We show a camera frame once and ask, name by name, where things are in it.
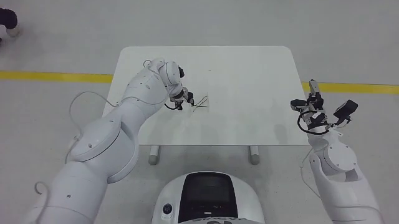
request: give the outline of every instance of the gray floor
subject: gray floor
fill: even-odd
[[[24,28],[0,48],[0,69],[111,74],[126,46],[265,45],[291,49],[302,80],[399,84],[398,0],[0,0]],[[75,134],[67,109],[75,94],[108,84],[0,80],[0,222],[17,223],[34,203],[33,184],[50,182]],[[387,223],[399,219],[399,97],[325,94],[327,110],[359,103],[343,140],[356,151]],[[101,116],[91,95],[74,108],[81,123]],[[196,170],[247,181],[266,223],[330,223],[302,183],[309,147],[261,147],[258,166],[245,147],[167,147],[110,185],[96,223],[149,223],[161,188]],[[305,177],[313,184],[309,167]]]

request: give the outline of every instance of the cable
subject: cable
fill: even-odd
[[[308,131],[308,130],[302,128],[302,126],[300,126],[300,119],[301,119],[301,117],[302,117],[303,115],[308,114],[308,113],[318,113],[318,112],[315,111],[315,110],[308,110],[308,111],[305,111],[305,112],[302,112],[301,114],[299,114],[299,116],[298,116],[298,121],[297,121],[297,125],[298,125],[298,127],[300,128],[301,131],[303,131],[303,132],[305,132],[305,133],[308,133],[308,134],[312,134],[312,135],[324,135],[324,134],[326,134],[326,133],[329,132],[329,130],[326,130],[326,131],[320,132],[320,133],[319,133],[319,132],[312,132],[312,131]]]
[[[103,97],[102,95],[100,95],[100,94],[98,94],[98,93],[96,93],[96,92],[84,91],[84,92],[81,92],[81,93],[77,94],[77,95],[74,97],[74,99],[72,99],[72,102],[71,102],[70,105],[69,105],[69,118],[70,118],[70,120],[72,121],[72,123],[76,126],[76,128],[79,130],[79,137],[83,134],[82,128],[80,128],[80,125],[79,125],[77,122],[75,122],[74,118],[72,117],[71,109],[72,109],[72,105],[74,104],[75,100],[76,100],[78,97],[80,97],[81,95],[85,94],[85,93],[93,93],[93,94],[95,94],[95,95],[101,97],[104,101],[106,101],[109,105],[111,105],[111,106],[114,107],[114,108],[115,108],[116,106],[118,106],[118,105],[113,105],[113,104],[111,104],[110,101],[108,101],[105,97]]]
[[[350,119],[348,119],[348,121],[346,122],[346,124],[344,124],[343,126],[341,126],[341,127],[337,127],[337,129],[341,129],[341,128],[344,128],[347,124],[349,124],[349,122],[350,122],[351,120]]]
[[[151,64],[151,60],[149,60],[149,59],[144,60],[144,62],[143,62],[143,67],[144,67],[144,68],[145,68],[145,63],[146,63],[147,61],[150,62],[150,64]]]
[[[305,181],[304,174],[303,174],[303,171],[302,171],[303,168],[304,168],[304,162],[305,162],[306,158],[310,155],[310,153],[312,151],[313,151],[313,148],[311,148],[309,150],[309,152],[307,153],[305,158],[302,160],[302,165],[299,166],[299,168],[300,168],[300,177],[302,178],[302,181],[306,184],[306,186],[321,200],[322,198],[320,197],[320,195],[318,193],[316,193],[316,191]],[[351,205],[349,205],[349,206],[335,206],[335,205],[332,205],[331,207],[334,207],[334,208],[367,208],[367,209],[372,209],[372,210],[374,210],[374,211],[376,211],[378,213],[378,215],[380,217],[380,221],[383,224],[385,224],[385,220],[383,218],[383,215],[382,215],[381,211],[379,209],[375,208],[375,207],[371,207],[371,206],[367,206],[367,205],[352,205],[352,206]]]
[[[205,99],[204,102],[198,103],[197,105],[194,105],[194,106],[196,106],[196,108],[193,110],[193,112],[194,112],[196,109],[198,109],[198,107],[201,107],[201,105],[203,105],[207,100],[208,100],[208,98]]]
[[[165,104],[165,106],[166,106],[166,108],[168,108],[168,109],[170,109],[170,110],[176,110],[176,109],[178,109],[179,107],[181,107],[181,104],[183,103],[183,101],[181,101],[179,104],[177,104],[177,106],[175,107],[175,108],[171,108],[171,107],[169,107],[167,104]]]
[[[48,187],[47,184],[45,184],[44,182],[36,182],[36,183],[35,183],[35,187],[34,187],[34,188],[35,188],[35,192],[36,192],[38,195],[41,195],[41,194],[42,194],[42,192],[38,191],[38,189],[37,189],[37,186],[38,186],[39,184],[41,184],[41,185],[44,186],[44,188],[46,189],[47,195],[46,195],[46,199],[44,200],[43,208],[42,208],[42,210],[40,211],[39,215],[37,216],[37,218],[36,218],[36,220],[35,220],[35,223],[36,223],[36,224],[39,224],[39,220],[42,218],[42,215],[43,215],[43,213],[44,213],[44,209],[48,206],[48,204],[49,204],[49,199],[50,199],[50,190],[49,190],[49,187]]]
[[[199,104],[200,102],[202,102],[202,100],[204,100],[205,97],[207,97],[207,95],[204,96],[204,97],[203,97],[196,105],[194,105],[194,106],[198,106],[198,104]]]

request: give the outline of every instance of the table foot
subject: table foot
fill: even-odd
[[[248,146],[249,148],[249,161],[253,165],[259,164],[261,161],[261,157],[259,156],[259,148],[258,146]]]
[[[152,145],[150,150],[150,156],[148,158],[148,163],[150,165],[158,164],[160,159],[160,146],[159,145]]]

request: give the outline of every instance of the yellow floor line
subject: yellow floor line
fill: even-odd
[[[54,82],[89,82],[110,84],[113,75],[108,74],[74,74],[55,72],[24,72],[24,71],[0,71],[2,80],[39,80]]]
[[[111,74],[0,71],[0,80],[36,80],[110,84],[112,78],[113,75]],[[309,91],[308,82],[302,82],[302,87],[304,88],[304,91]],[[322,92],[399,95],[399,85],[319,83],[319,87]]]
[[[302,87],[310,91],[309,82],[302,82]],[[319,83],[319,87],[322,92],[399,95],[399,85]]]

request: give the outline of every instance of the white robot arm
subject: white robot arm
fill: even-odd
[[[291,107],[300,112],[298,126],[307,133],[313,148],[310,167],[326,212],[333,223],[383,223],[378,203],[358,166],[356,155],[348,145],[340,142],[342,134],[337,131],[338,125],[351,121],[350,114],[357,104],[346,101],[334,113],[338,122],[328,124],[317,82],[311,80],[309,85],[311,92],[307,101],[293,100]],[[307,124],[307,130],[300,126],[300,119]],[[344,182],[327,177],[340,173],[345,173]]]
[[[181,108],[193,94],[180,82],[175,62],[155,59],[127,85],[109,114],[88,124],[72,147],[69,162],[43,192],[25,223],[93,223],[108,184],[126,177],[138,159],[138,131],[170,97]]]

